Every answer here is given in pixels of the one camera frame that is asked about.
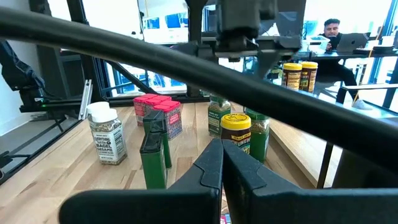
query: man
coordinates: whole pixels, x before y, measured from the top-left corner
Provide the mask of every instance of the man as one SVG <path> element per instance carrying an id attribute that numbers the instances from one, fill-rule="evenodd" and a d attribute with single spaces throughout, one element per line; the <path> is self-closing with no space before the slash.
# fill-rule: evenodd
<path id="1" fill-rule="evenodd" d="M 328 19 L 324 23 L 323 34 L 320 34 L 326 38 L 330 38 L 331 41 L 328 43 L 326 48 L 327 51 L 335 50 L 337 45 L 341 40 L 341 36 L 343 34 L 338 32 L 338 27 L 340 25 L 340 20 L 338 19 Z M 340 60 L 319 60 L 318 62 L 318 72 L 317 77 L 328 76 L 328 77 L 338 77 L 340 80 L 344 81 L 346 86 L 355 86 L 356 80 L 352 71 L 346 68 L 343 65 L 340 65 L 338 62 Z M 351 91 L 351 97 L 355 100 L 358 91 Z M 363 100 L 360 100 L 359 97 L 356 97 L 356 101 L 354 102 L 353 107 L 361 110 L 371 110 L 372 108 L 367 105 Z"/>

